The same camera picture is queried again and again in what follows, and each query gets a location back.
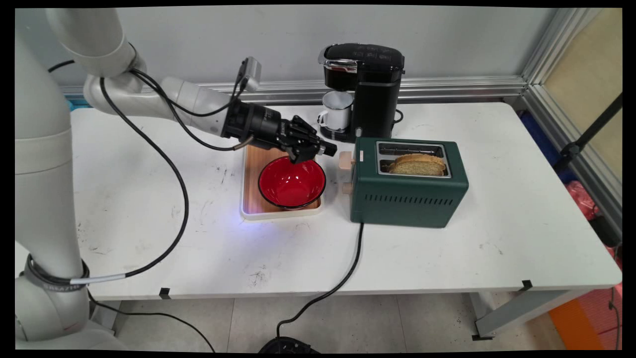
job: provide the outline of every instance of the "red bowl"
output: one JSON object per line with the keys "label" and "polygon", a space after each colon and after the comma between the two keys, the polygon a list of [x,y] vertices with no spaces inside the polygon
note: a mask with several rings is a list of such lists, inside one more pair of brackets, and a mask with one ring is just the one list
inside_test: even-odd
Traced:
{"label": "red bowl", "polygon": [[274,159],[258,177],[258,190],[270,204],[297,210],[316,201],[327,178],[315,161],[291,164],[289,157]]}

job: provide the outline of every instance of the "power cord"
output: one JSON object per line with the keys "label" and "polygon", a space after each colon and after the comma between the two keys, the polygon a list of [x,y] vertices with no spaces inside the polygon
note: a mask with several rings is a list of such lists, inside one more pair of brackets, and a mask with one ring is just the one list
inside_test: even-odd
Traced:
{"label": "power cord", "polygon": [[[616,261],[616,254],[618,253],[618,248],[622,244],[623,242],[621,241],[621,243],[616,245],[616,247],[614,248],[614,256],[612,257],[614,261]],[[609,300],[608,307],[610,311],[613,309],[616,312],[616,347],[614,349],[618,350],[618,347],[620,346],[620,339],[621,339],[621,317],[618,313],[618,308],[614,306],[614,291],[615,291],[615,288],[612,286],[612,298]]]}
{"label": "power cord", "polygon": [[401,111],[401,110],[397,110],[397,109],[396,109],[396,112],[398,112],[398,113],[399,113],[399,119],[398,119],[398,120],[394,120],[394,121],[393,121],[393,124],[395,124],[395,123],[400,123],[400,122],[402,122],[402,119],[404,119],[404,113],[402,113],[402,111]]}
{"label": "power cord", "polygon": [[103,308],[105,308],[105,309],[107,309],[107,310],[115,311],[115,312],[117,312],[117,313],[119,313],[119,314],[122,314],[122,315],[126,315],[126,316],[164,316],[164,317],[170,317],[170,318],[172,318],[172,319],[176,319],[176,320],[178,320],[179,322],[181,322],[181,323],[183,323],[183,324],[187,325],[188,327],[190,327],[190,328],[194,329],[194,330],[195,330],[195,331],[199,334],[199,336],[203,337],[203,339],[204,339],[204,340],[205,340],[205,342],[207,343],[208,347],[210,347],[210,349],[212,350],[212,353],[216,353],[216,351],[214,350],[214,347],[212,347],[212,344],[210,344],[210,341],[208,341],[208,340],[207,340],[207,338],[203,335],[203,333],[201,333],[201,331],[199,331],[199,330],[198,330],[195,326],[193,326],[193,325],[191,325],[191,324],[187,323],[186,321],[184,321],[184,320],[180,319],[179,317],[175,317],[175,316],[173,316],[173,315],[169,315],[168,313],[161,313],[161,312],[154,312],[154,313],[141,313],[141,312],[137,312],[137,313],[135,313],[135,312],[124,312],[124,311],[120,311],[120,310],[117,310],[116,308],[113,308],[113,307],[107,306],[107,305],[105,305],[105,304],[103,304],[103,303],[99,303],[99,302],[97,302],[97,300],[95,300],[95,299],[93,298],[93,295],[91,295],[91,294],[90,294],[90,291],[89,291],[88,289],[87,289],[86,291],[88,292],[88,299],[89,299],[92,303],[94,303],[94,304],[95,304],[95,306],[100,306],[100,307],[103,307]]}
{"label": "power cord", "polygon": [[58,64],[56,64],[55,66],[51,67],[50,69],[48,69],[48,72],[51,73],[53,71],[55,71],[56,69],[60,68],[60,67],[64,67],[68,64],[74,64],[75,60],[68,60],[68,61],[64,61],[64,62],[60,62]]}
{"label": "power cord", "polygon": [[[199,144],[203,145],[204,147],[210,148],[210,149],[214,149],[214,150],[220,150],[222,152],[227,152],[227,151],[230,151],[230,150],[241,149],[244,146],[248,145],[252,140],[254,140],[254,138],[252,136],[250,136],[250,138],[247,138],[242,143],[239,143],[239,144],[235,145],[234,147],[227,147],[227,148],[216,147],[214,145],[210,145],[210,144],[202,141],[201,139],[199,139],[197,136],[195,136],[194,133],[192,133],[188,129],[188,127],[186,126],[185,123],[183,123],[183,121],[181,120],[181,117],[179,117],[179,114],[177,114],[177,111],[174,109],[174,104],[175,103],[163,91],[163,88],[161,88],[161,86],[159,85],[159,83],[157,83],[157,81],[155,81],[152,77],[148,76],[146,73],[143,73],[142,71],[139,71],[138,69],[135,69],[135,68],[131,69],[130,73],[132,73],[138,79],[142,80],[145,84],[150,86],[154,91],[156,91],[159,94],[159,96],[161,96],[163,98],[163,100],[166,102],[166,104],[168,105],[168,107],[172,111],[172,114],[174,115],[174,118],[176,118],[177,122],[179,122],[179,125],[181,125],[183,130],[186,131],[186,133],[188,133],[188,135],[190,137],[192,137],[195,141],[197,141]],[[235,84],[234,84],[234,90],[236,90],[238,84],[239,84],[239,79],[237,79],[237,82],[235,82]],[[185,111],[186,113],[189,113],[191,115],[196,115],[198,117],[206,117],[208,115],[213,115],[213,114],[219,113],[220,111],[224,110],[229,105],[231,105],[234,102],[234,100],[236,100],[240,96],[240,94],[243,92],[243,90],[245,89],[245,85],[247,85],[247,82],[244,82],[244,83],[241,84],[241,88],[240,88],[240,90],[239,90],[239,92],[238,92],[236,97],[234,97],[234,93],[232,93],[232,97],[230,98],[228,103],[226,103],[224,106],[222,106],[218,110],[212,111],[210,113],[196,114],[196,113],[193,113],[193,112],[190,112],[190,111],[186,110],[185,108],[179,106],[178,104],[177,104],[177,106],[182,111]]]}
{"label": "power cord", "polygon": [[[72,64],[74,63],[73,60],[69,60],[69,61],[65,61],[65,62],[61,62],[53,67],[51,67],[48,71],[49,73],[52,71],[55,71],[56,69],[62,67],[62,66],[66,66],[68,64]],[[177,119],[177,121],[179,122],[179,124],[181,125],[181,127],[192,137],[194,138],[197,142],[199,142],[200,144],[202,144],[203,146],[207,147],[207,148],[211,148],[211,149],[215,149],[215,150],[220,150],[220,151],[229,151],[229,150],[238,150],[246,145],[248,145],[252,140],[254,140],[253,136],[248,137],[245,141],[243,141],[242,143],[239,143],[238,145],[235,145],[234,147],[229,147],[229,148],[221,148],[221,147],[215,147],[213,145],[207,144],[206,142],[203,142],[202,140],[200,140],[198,137],[196,137],[187,127],[186,125],[183,123],[183,121],[181,120],[181,118],[179,117],[179,115],[177,114],[177,111],[174,109],[173,107],[173,103],[172,101],[168,98],[168,96],[166,95],[166,93],[163,91],[163,89],[161,88],[161,86],[154,80],[152,79],[152,77],[148,76],[147,74],[143,73],[142,71],[139,71],[137,69],[132,69],[130,71],[133,75],[135,75],[136,77],[138,77],[140,80],[142,80],[144,83],[148,84],[153,90],[157,91],[157,93],[159,93],[160,96],[162,96],[164,98],[164,100],[166,100],[166,103],[168,104],[168,107],[170,108],[170,110],[172,111],[172,114],[175,116],[175,118]],[[232,96],[230,98],[230,101],[228,102],[228,104],[225,105],[225,107],[229,106],[234,100],[236,100],[236,98],[238,98],[240,96],[240,94],[243,92],[246,82],[243,82],[241,85],[241,88],[238,92],[238,94],[235,97],[235,92],[236,92],[236,88],[239,84],[240,81],[240,76],[237,76],[237,81],[235,82],[234,85],[234,91],[232,92]],[[181,224],[181,228],[179,230],[179,233],[177,234],[176,238],[174,239],[174,241],[172,242],[172,244],[170,245],[170,247],[168,249],[166,249],[166,251],[164,251],[164,253],[162,253],[159,257],[157,257],[155,260],[153,260],[152,262],[150,262],[149,264],[139,268],[139,269],[135,269],[133,271],[129,271],[126,273],[120,273],[120,274],[116,274],[116,275],[107,275],[107,276],[97,276],[97,277],[84,277],[84,278],[59,278],[59,277],[55,277],[55,276],[51,276],[48,275],[45,272],[39,272],[39,275],[41,277],[42,280],[46,281],[47,283],[51,284],[51,285],[61,285],[61,286],[67,286],[67,285],[86,285],[89,283],[97,283],[97,282],[106,282],[106,281],[113,281],[113,280],[121,280],[123,278],[127,278],[127,277],[131,277],[131,276],[135,276],[138,275],[142,272],[147,271],[148,269],[152,268],[154,265],[158,264],[159,262],[161,262],[161,260],[163,260],[164,258],[166,258],[166,256],[168,256],[171,251],[173,251],[173,249],[176,247],[176,245],[179,243],[179,241],[181,240],[181,236],[183,235],[183,232],[185,231],[185,227],[186,227],[186,223],[188,221],[188,214],[189,214],[189,207],[190,207],[190,202],[188,200],[188,192],[186,190],[186,186],[185,183],[183,182],[183,178],[181,177],[181,174],[179,172],[179,170],[176,168],[176,166],[174,165],[174,163],[170,160],[170,158],[168,158],[168,156],[161,150],[161,148],[159,148],[159,146],[157,146],[155,144],[155,142],[153,142],[148,136],[146,136],[139,128],[137,128],[137,126],[135,124],[133,124],[128,117],[126,117],[126,115],[123,114],[123,112],[121,112],[121,110],[117,107],[117,105],[115,105],[115,103],[113,102],[113,100],[110,98],[110,96],[108,95],[108,92],[106,90],[106,86],[104,83],[104,78],[100,78],[99,80],[99,85],[102,91],[102,95],[104,96],[104,99],[106,99],[106,101],[108,102],[108,104],[112,107],[112,109],[135,131],[137,132],[137,134],[139,134],[142,138],[144,138],[144,140],[146,140],[146,142],[148,142],[148,144],[150,144],[162,157],[164,160],[166,160],[166,162],[168,163],[168,165],[172,168],[173,172],[175,173],[175,175],[177,176],[177,179],[179,180],[179,184],[181,186],[181,190],[183,192],[183,197],[184,197],[184,205],[185,205],[185,209],[184,209],[184,217],[183,217],[183,222]],[[214,113],[218,113],[219,110],[216,110],[214,112],[210,112],[210,113],[204,113],[204,114],[196,114],[194,113],[194,115],[198,115],[199,117],[204,117],[204,116],[208,116],[208,115],[212,115]]]}
{"label": "power cord", "polygon": [[287,323],[292,323],[295,320],[298,319],[298,317],[300,317],[300,315],[302,315],[305,310],[307,310],[307,308],[309,308],[309,306],[311,306],[312,304],[322,301],[323,299],[326,299],[327,297],[331,296],[332,294],[334,294],[334,292],[336,292],[338,289],[340,289],[340,287],[342,287],[342,285],[345,284],[345,282],[347,282],[347,280],[349,279],[349,277],[351,277],[351,274],[354,272],[354,270],[356,269],[357,266],[357,262],[358,259],[360,258],[360,251],[362,248],[362,231],[364,229],[364,222],[360,223],[360,230],[358,231],[358,242],[357,242],[357,250],[356,250],[356,258],[354,259],[354,263],[351,265],[351,268],[349,269],[349,272],[347,273],[347,275],[345,276],[345,278],[342,279],[342,281],[340,281],[340,283],[338,285],[336,285],[336,287],[332,288],[329,292],[322,294],[316,298],[314,298],[313,300],[309,301],[303,308],[300,309],[300,311],[292,318],[287,319],[287,320],[282,320],[280,321],[277,325],[276,325],[276,340],[279,341],[279,353],[280,353],[280,327],[283,324],[287,324]]}

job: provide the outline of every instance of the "blue object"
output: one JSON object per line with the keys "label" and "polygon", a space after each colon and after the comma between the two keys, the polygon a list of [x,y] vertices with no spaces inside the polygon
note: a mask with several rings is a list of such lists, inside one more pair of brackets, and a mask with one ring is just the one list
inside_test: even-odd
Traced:
{"label": "blue object", "polygon": [[[543,153],[543,156],[548,160],[550,165],[554,165],[554,163],[556,163],[561,158],[561,154],[559,153],[560,150],[552,145],[552,142],[550,141],[550,139],[548,139],[548,136],[543,133],[541,127],[539,127],[539,124],[529,111],[525,111],[521,115],[520,119],[526,130],[528,130],[528,132],[530,133],[530,136],[534,140],[534,143],[537,143],[537,146],[539,146],[539,149],[541,150],[541,153]],[[561,174],[559,174],[558,177],[559,179],[561,179],[561,182],[563,184],[567,184],[573,180],[578,180],[571,169],[564,170]]]}
{"label": "blue object", "polygon": [[92,108],[86,99],[66,99],[66,104],[69,105],[69,111],[74,111],[78,108]]}

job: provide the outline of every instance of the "toast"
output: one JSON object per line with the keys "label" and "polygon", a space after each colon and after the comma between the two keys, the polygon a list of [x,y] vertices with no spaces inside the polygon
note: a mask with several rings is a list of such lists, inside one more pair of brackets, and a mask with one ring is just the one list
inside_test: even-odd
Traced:
{"label": "toast", "polygon": [[444,175],[444,161],[428,154],[406,154],[389,166],[389,173],[407,175]]}

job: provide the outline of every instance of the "cutting board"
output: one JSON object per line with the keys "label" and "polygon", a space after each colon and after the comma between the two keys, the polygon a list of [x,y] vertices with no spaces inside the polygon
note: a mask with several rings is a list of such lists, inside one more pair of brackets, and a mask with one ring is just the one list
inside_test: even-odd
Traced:
{"label": "cutting board", "polygon": [[286,157],[287,153],[272,148],[261,149],[248,145],[245,148],[243,186],[241,191],[241,215],[247,220],[298,217],[313,215],[322,209],[322,197],[299,210],[285,210],[268,203],[258,190],[258,177],[267,164],[274,159]]}

